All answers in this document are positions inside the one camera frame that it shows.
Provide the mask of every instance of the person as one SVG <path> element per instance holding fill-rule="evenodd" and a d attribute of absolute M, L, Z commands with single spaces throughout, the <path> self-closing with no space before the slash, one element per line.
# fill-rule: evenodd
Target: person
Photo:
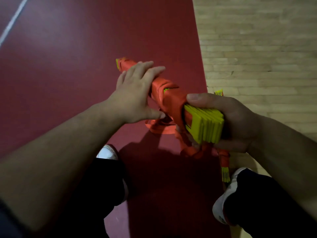
<path fill-rule="evenodd" d="M 104 144 L 123 124 L 165 117 L 147 105 L 151 83 L 164 69 L 139 62 L 119 76 L 107 100 L 1 159 L 0 237 L 107 236 L 103 218 L 126 199 L 127 187 L 115 148 Z M 238 169 L 213 206 L 217 220 L 239 224 L 253 237 L 316 227 L 314 141 L 234 98 L 188 94 L 187 101 L 224 114 L 227 136 L 216 148 L 249 153 L 273 177 Z"/>

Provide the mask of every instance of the dark sleeve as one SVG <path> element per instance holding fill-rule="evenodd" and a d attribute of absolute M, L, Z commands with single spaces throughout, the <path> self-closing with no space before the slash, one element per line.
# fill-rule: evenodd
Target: dark sleeve
<path fill-rule="evenodd" d="M 30 232 L 0 199 L 0 238 L 29 237 Z"/>

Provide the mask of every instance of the person's right arm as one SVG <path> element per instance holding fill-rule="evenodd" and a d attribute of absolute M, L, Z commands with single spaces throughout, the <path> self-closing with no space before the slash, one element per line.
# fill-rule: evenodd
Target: person's right arm
<path fill-rule="evenodd" d="M 248 152 L 317 220 L 316 142 L 276 120 L 255 114 L 234 98 L 190 94 L 187 101 L 223 112 L 223 134 L 227 136 L 215 147 Z"/>

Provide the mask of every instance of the leg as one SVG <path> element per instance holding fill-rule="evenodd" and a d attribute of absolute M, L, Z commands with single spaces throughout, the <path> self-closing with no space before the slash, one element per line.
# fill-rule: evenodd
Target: leg
<path fill-rule="evenodd" d="M 271 177 L 239 169 L 222 203 L 224 221 L 238 224 L 253 238 L 309 233 L 316 222 Z"/>
<path fill-rule="evenodd" d="M 60 216 L 53 236 L 108 237 L 103 219 L 126 199 L 127 189 L 122 178 L 123 164 L 113 149 L 105 148 L 85 172 Z"/>

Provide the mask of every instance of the white shoe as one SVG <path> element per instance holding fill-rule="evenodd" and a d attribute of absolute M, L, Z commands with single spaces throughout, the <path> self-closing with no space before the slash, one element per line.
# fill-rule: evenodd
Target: white shoe
<path fill-rule="evenodd" d="M 116 148 L 112 144 L 107 144 L 104 147 L 102 147 L 100 152 L 97 154 L 97 158 L 98 159 L 119 160 L 119 155 L 118 155 L 118 151 L 116 150 Z M 126 201 L 128 198 L 128 195 L 129 195 L 128 186 L 126 185 L 126 182 L 124 181 L 124 179 L 122 179 L 122 181 L 123 181 L 123 187 L 124 187 L 124 197 L 123 197 L 123 200 L 121 203 Z"/>
<path fill-rule="evenodd" d="M 233 173 L 233 175 L 231 177 L 231 183 L 229 184 L 228 188 L 226 189 L 224 194 L 216 200 L 215 204 L 212 207 L 212 213 L 214 214 L 214 217 L 216 218 L 216 220 L 218 220 L 222 224 L 225 224 L 225 225 L 230 224 L 230 222 L 226 219 L 226 217 L 224 215 L 224 202 L 226 201 L 228 196 L 230 196 L 232 193 L 234 193 L 237 190 L 237 188 L 238 188 L 238 182 L 237 182 L 238 174 L 245 169 L 247 169 L 247 168 L 241 167 Z"/>

